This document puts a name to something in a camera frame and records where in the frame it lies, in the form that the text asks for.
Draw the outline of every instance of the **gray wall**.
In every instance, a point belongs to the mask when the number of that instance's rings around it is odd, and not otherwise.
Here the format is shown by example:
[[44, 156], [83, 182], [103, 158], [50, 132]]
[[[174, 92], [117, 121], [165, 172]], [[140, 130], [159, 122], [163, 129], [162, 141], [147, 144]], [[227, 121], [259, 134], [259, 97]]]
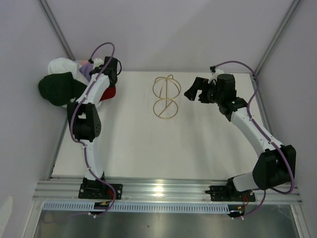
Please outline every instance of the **gray wall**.
[[272, 130], [297, 150], [296, 181], [315, 231], [317, 214], [317, 1], [303, 1], [261, 73]]
[[64, 54], [35, 0], [1, 0], [0, 30], [0, 202], [13, 197], [3, 237], [17, 238], [65, 119], [37, 83], [49, 61]]
[[190, 72], [256, 67], [291, 1], [48, 0], [77, 59], [112, 41], [125, 70]]

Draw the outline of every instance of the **metal frame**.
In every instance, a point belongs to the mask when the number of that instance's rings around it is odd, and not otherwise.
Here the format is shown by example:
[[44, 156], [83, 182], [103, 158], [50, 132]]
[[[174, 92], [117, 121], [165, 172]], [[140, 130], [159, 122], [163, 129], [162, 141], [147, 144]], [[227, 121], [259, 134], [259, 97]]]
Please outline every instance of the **metal frame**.
[[[48, 201], [43, 206], [45, 211], [82, 211], [100, 212], [95, 209], [94, 202], [65, 202]], [[116, 201], [110, 208], [111, 212], [159, 212], [159, 213], [194, 213], [194, 214], [229, 214], [228, 205], [225, 204], [184, 204], [184, 203], [144, 203]]]
[[278, 43], [282, 39], [282, 36], [284, 35], [286, 29], [288, 28], [289, 24], [291, 23], [291, 21], [292, 21], [293, 17], [295, 16], [297, 10], [299, 9], [301, 3], [302, 3], [302, 0], [293, 0], [291, 5], [287, 9], [286, 14], [283, 17], [282, 22], [278, 26], [276, 33], [274, 34], [271, 42], [269, 43], [265, 53], [261, 57], [260, 63], [256, 67], [255, 72], [257, 75], [259, 75], [262, 68], [264, 67], [266, 62], [269, 60], [269, 58], [271, 57], [273, 51], [275, 50], [276, 46], [278, 45]]
[[[56, 34], [63, 50], [66, 55], [71, 59], [75, 60], [74, 55], [63, 35], [53, 13], [50, 9], [46, 0], [38, 0], [43, 13], [47, 17], [54, 33]], [[259, 74], [265, 63], [268, 61], [272, 52], [278, 45], [282, 38], [285, 30], [289, 26], [292, 18], [296, 14], [302, 0], [293, 0], [290, 7], [287, 10], [281, 24], [279, 25], [272, 41], [270, 42], [265, 54], [260, 60], [259, 65], [256, 68], [256, 73]], [[260, 109], [261, 117], [265, 128], [271, 132], [269, 121], [266, 115], [264, 104], [262, 101], [261, 94], [257, 95], [257, 103]], [[53, 204], [57, 201], [63, 203], [78, 203], [78, 202], [90, 202], [89, 200], [79, 200], [78, 192], [82, 182], [82, 178], [76, 177], [63, 177], [63, 178], [51, 178], [53, 166], [58, 156], [58, 151], [62, 142], [62, 138], [67, 128], [67, 121], [65, 122], [62, 134], [60, 136], [60, 142], [57, 146], [52, 167], [49, 171], [47, 181], [40, 181], [35, 190], [33, 200], [33, 209], [30, 214], [28, 224], [25, 229], [24, 238], [32, 238], [43, 205], [49, 200]], [[123, 194], [122, 200], [118, 204], [211, 204], [210, 196], [205, 194], [204, 191], [209, 189], [210, 185], [225, 185], [226, 181], [212, 181], [212, 180], [186, 180], [186, 179], [138, 179], [138, 178], [107, 178], [110, 183], [122, 183]], [[287, 189], [288, 185], [281, 185], [279, 189]], [[256, 202], [259, 203], [263, 197], [262, 191], [256, 191]], [[212, 203], [214, 205], [227, 205], [226, 203]], [[301, 238], [309, 238], [311, 234], [307, 227], [307, 222], [304, 217], [302, 209], [302, 200], [299, 195], [298, 188], [296, 187], [292, 194], [281, 195], [272, 190], [267, 191], [267, 199], [265, 204], [282, 205], [288, 204], [291, 206], [295, 223]]]
[[[225, 180], [189, 180], [189, 179], [143, 179], [143, 178], [106, 178], [109, 183], [123, 184], [122, 202], [144, 203], [211, 203], [211, 197], [205, 191], [210, 185], [226, 185]], [[82, 178], [62, 177], [50, 181], [40, 181], [36, 187], [33, 200], [39, 201], [94, 201], [103, 200], [79, 199], [78, 192]], [[289, 185], [281, 185], [281, 190], [287, 190]], [[263, 191], [255, 191], [256, 202], [260, 203]], [[302, 199], [296, 187], [287, 196], [273, 190], [267, 190], [265, 204], [301, 205]], [[236, 204], [236, 202], [212, 202], [212, 204]]]

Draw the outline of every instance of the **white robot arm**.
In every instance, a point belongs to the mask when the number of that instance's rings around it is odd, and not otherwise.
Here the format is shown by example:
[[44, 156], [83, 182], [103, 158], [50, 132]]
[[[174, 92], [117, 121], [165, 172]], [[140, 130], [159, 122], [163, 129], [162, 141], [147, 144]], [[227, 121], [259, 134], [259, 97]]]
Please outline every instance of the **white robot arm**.
[[226, 199], [239, 201], [242, 194], [250, 194], [253, 189], [274, 189], [275, 186], [290, 182], [291, 176], [295, 174], [295, 149], [291, 145], [284, 146], [252, 118], [249, 105], [236, 96], [232, 74], [224, 73], [219, 67], [211, 67], [211, 71], [214, 73], [211, 79], [196, 77], [184, 95], [193, 101], [197, 91], [201, 90], [199, 101], [216, 103], [220, 112], [245, 135], [258, 156], [252, 172], [228, 179]]
[[[100, 163], [98, 136], [102, 126], [96, 109], [103, 93], [117, 82], [117, 62], [106, 57], [107, 65], [101, 65], [91, 72], [91, 81], [85, 92], [76, 102], [67, 105], [67, 116], [71, 133], [82, 146], [82, 153], [87, 169], [80, 186], [78, 197], [83, 199], [111, 199], [109, 184], [105, 181], [104, 170]], [[111, 184], [113, 191], [122, 191], [122, 184]], [[116, 192], [116, 199], [121, 193]]]

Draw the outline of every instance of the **purple cable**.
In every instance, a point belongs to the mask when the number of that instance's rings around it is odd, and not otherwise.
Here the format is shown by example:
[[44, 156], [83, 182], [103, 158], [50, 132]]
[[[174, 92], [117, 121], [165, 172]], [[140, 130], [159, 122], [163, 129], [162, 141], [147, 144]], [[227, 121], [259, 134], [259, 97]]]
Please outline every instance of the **purple cable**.
[[45, 213], [44, 213], [44, 214], [43, 214], [43, 217], [42, 217], [42, 222], [43, 222], [44, 224], [52, 224], [52, 223], [55, 223], [55, 222], [63, 221], [63, 220], [65, 220], [65, 219], [67, 219], [67, 218], [70, 218], [70, 217], [77, 216], [77, 215], [88, 215], [88, 213], [87, 213], [87, 212], [79, 212], [79, 213], [75, 213], [75, 214], [70, 214], [70, 215], [68, 215], [68, 216], [66, 216], [66, 217], [62, 217], [62, 218], [57, 219], [57, 220], [52, 220], [52, 221], [50, 221], [50, 222], [45, 221], [45, 219], [44, 219]]
[[[109, 58], [109, 60], [107, 61], [107, 63], [102, 67], [101, 71], [99, 72], [99, 74], [97, 75], [96, 77], [96, 80], [93, 81], [93, 83], [90, 85], [90, 87], [88, 88], [87, 92], [86, 92], [86, 97], [88, 96], [89, 92], [91, 91], [91, 89], [93, 88], [94, 84], [96, 83], [96, 81], [98, 80], [98, 78], [100, 77], [100, 75], [102, 74], [102, 72], [107, 68], [107, 66], [109, 65], [109, 63], [111, 62], [112, 58], [113, 58], [113, 55], [114, 55], [114, 50], [115, 50], [115, 47], [114, 47], [114, 44], [111, 43], [111, 42], [105, 42], [101, 45], [99, 45], [95, 50], [94, 52], [92, 53], [92, 55], [90, 56], [90, 58], [92, 58], [95, 54], [95, 52], [101, 47], [101, 46], [104, 46], [104, 45], [112, 45], [112, 53], [111, 53], [111, 56]], [[105, 209], [103, 212], [101, 212], [100, 214], [98, 215], [94, 215], [94, 217], [100, 217], [102, 216], [103, 214], [105, 214], [114, 204], [115, 202], [115, 195], [116, 195], [116, 191], [115, 189], [111, 186], [111, 184], [109, 184], [108, 182], [106, 181], [103, 181], [101, 180], [100, 178], [98, 178], [95, 173], [90, 169], [90, 166], [89, 166], [89, 163], [88, 163], [88, 159], [87, 159], [87, 148], [86, 148], [86, 144], [82, 141], [79, 141], [79, 140], [76, 140], [75, 137], [74, 137], [74, 133], [73, 133], [73, 127], [74, 127], [74, 121], [75, 121], [75, 116], [78, 112], [78, 109], [79, 107], [83, 104], [83, 102], [86, 100], [86, 98], [84, 98], [83, 100], [81, 100], [78, 105], [76, 106], [75, 110], [74, 110], [74, 113], [73, 113], [73, 116], [70, 120], [70, 126], [69, 126], [69, 130], [70, 130], [70, 136], [71, 136], [71, 139], [76, 142], [76, 143], [79, 143], [79, 144], [82, 144], [84, 146], [84, 157], [85, 157], [85, 164], [88, 168], [88, 171], [91, 173], [91, 175], [96, 179], [98, 180], [99, 182], [107, 185], [113, 192], [113, 198], [112, 198], [112, 203], [108, 206], [107, 209]]]
[[263, 195], [263, 198], [262, 198], [262, 201], [260, 202], [260, 204], [259, 204], [259, 205], [256, 207], [256, 209], [254, 209], [252, 212], [249, 212], [249, 213], [245, 214], [244, 216], [240, 216], [241, 219], [242, 219], [242, 218], [245, 218], [245, 217], [248, 217], [248, 216], [252, 215], [253, 213], [255, 213], [256, 211], [258, 211], [259, 208], [262, 207], [265, 198], [266, 198], [266, 191], [264, 190], [264, 195]]
[[244, 67], [246, 67], [249, 71], [251, 71], [251, 73], [253, 74], [253, 76], [255, 77], [256, 79], [256, 84], [257, 84], [257, 87], [254, 91], [254, 94], [251, 96], [251, 98], [249, 99], [248, 101], [248, 105], [247, 105], [247, 112], [248, 112], [248, 115], [249, 115], [249, 118], [251, 119], [251, 121], [253, 122], [253, 124], [255, 125], [255, 127], [259, 130], [259, 132], [269, 141], [269, 143], [271, 143], [273, 145], [273, 147], [279, 152], [280, 156], [282, 157], [285, 165], [286, 165], [286, 168], [287, 168], [287, 171], [288, 171], [288, 174], [289, 176], [291, 177], [291, 187], [290, 189], [287, 191], [287, 192], [284, 192], [284, 191], [280, 191], [276, 188], [271, 188], [272, 190], [276, 191], [276, 192], [279, 192], [281, 194], [290, 194], [294, 187], [295, 187], [295, 182], [294, 182], [294, 176], [293, 176], [293, 172], [291, 170], [291, 167], [289, 166], [288, 162], [287, 162], [287, 159], [285, 158], [283, 152], [280, 150], [280, 148], [274, 143], [271, 141], [271, 138], [261, 129], [261, 127], [258, 125], [258, 123], [252, 118], [252, 114], [250, 112], [250, 105], [251, 105], [251, 102], [252, 100], [254, 99], [254, 97], [256, 96], [256, 94], [258, 93], [259, 91], [259, 78], [258, 78], [258, 75], [255, 73], [255, 71], [253, 69], [251, 69], [248, 65], [246, 65], [245, 63], [242, 63], [240, 61], [236, 61], [236, 60], [230, 60], [230, 61], [226, 61], [226, 62], [223, 62], [223, 63], [219, 63], [217, 65], [215, 65], [215, 67], [219, 67], [221, 65], [224, 65], [224, 64], [227, 64], [227, 63], [238, 63], [238, 64], [241, 64], [243, 65]]

